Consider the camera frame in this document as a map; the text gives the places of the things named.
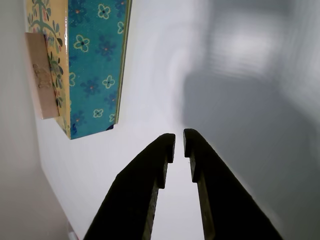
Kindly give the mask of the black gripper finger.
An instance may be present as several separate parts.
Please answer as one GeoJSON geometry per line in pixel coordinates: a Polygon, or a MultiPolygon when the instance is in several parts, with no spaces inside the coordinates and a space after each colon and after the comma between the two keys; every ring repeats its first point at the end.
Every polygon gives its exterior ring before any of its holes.
{"type": "Polygon", "coordinates": [[[174,160],[176,136],[164,133],[115,178],[84,239],[149,240],[160,189],[174,160]]]}
{"type": "Polygon", "coordinates": [[[184,156],[197,184],[206,240],[280,240],[281,235],[236,176],[195,129],[183,131],[184,156]]]}

